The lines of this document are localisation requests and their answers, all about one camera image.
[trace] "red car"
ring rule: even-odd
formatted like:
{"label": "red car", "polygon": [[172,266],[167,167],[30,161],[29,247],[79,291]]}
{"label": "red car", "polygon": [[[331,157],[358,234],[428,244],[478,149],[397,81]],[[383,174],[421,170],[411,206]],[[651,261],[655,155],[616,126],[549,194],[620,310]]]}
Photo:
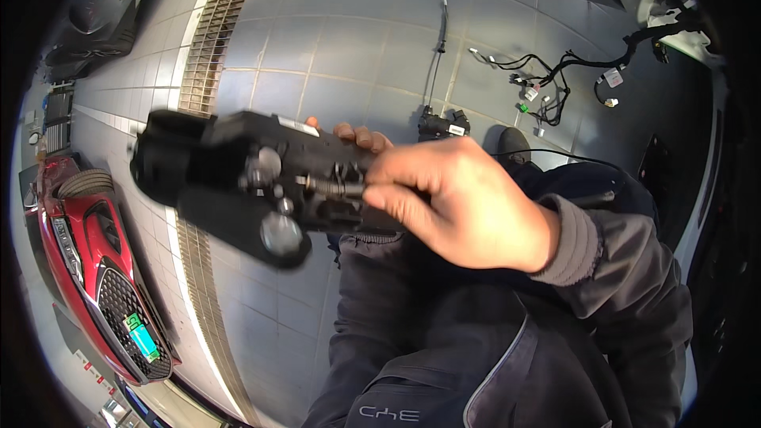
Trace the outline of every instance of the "red car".
{"label": "red car", "polygon": [[24,199],[27,228],[36,214],[60,290],[54,297],[116,373],[145,385],[167,379],[180,361],[148,298],[115,199],[107,171],[81,171],[72,157],[48,157]]}

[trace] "black shoe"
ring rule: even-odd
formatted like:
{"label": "black shoe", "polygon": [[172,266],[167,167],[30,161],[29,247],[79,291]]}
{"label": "black shoe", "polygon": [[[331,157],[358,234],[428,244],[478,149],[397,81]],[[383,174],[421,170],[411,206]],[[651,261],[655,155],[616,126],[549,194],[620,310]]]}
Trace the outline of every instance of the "black shoe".
{"label": "black shoe", "polygon": [[497,162],[505,168],[531,162],[530,152],[505,154],[522,149],[530,149],[523,133],[518,128],[506,128],[497,141]]}

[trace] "dark work jacket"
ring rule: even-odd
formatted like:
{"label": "dark work jacket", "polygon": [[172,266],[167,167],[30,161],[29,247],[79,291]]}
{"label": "dark work jacket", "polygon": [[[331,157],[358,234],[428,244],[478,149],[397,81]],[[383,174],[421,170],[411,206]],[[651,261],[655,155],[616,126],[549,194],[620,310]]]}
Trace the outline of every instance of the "dark work jacket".
{"label": "dark work jacket", "polygon": [[330,373],[303,426],[673,426],[690,294],[653,220],[540,203],[561,234],[530,277],[454,267],[410,235],[344,237]]}

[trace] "gray car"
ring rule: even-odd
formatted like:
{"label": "gray car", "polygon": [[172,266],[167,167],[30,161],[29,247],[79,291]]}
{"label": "gray car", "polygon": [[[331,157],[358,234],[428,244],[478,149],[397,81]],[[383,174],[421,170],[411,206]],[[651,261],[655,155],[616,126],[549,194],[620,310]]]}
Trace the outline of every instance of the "gray car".
{"label": "gray car", "polygon": [[45,58],[50,81],[82,78],[132,50],[141,0],[69,0]]}

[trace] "white label sticker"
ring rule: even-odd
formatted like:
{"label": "white label sticker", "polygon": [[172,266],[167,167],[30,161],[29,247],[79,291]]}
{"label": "white label sticker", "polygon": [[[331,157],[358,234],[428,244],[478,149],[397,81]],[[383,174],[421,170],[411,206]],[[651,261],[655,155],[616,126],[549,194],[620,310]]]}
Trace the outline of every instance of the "white label sticker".
{"label": "white label sticker", "polygon": [[619,73],[619,71],[615,68],[611,68],[610,70],[604,72],[603,76],[605,77],[605,81],[608,82],[608,86],[611,88],[615,88],[616,86],[623,83],[623,77],[621,77],[621,73]]}
{"label": "white label sticker", "polygon": [[302,133],[311,134],[315,136],[316,138],[319,138],[319,131],[316,128],[307,126],[304,123],[300,123],[296,120],[292,120],[288,118],[282,118],[281,116],[278,116],[278,121],[280,122],[281,126],[285,126],[286,128],[290,128],[290,129],[296,129],[301,131]]}
{"label": "white label sticker", "polygon": [[449,134],[456,134],[458,136],[464,136],[465,135],[465,128],[461,128],[460,126],[455,126],[454,124],[449,125]]}

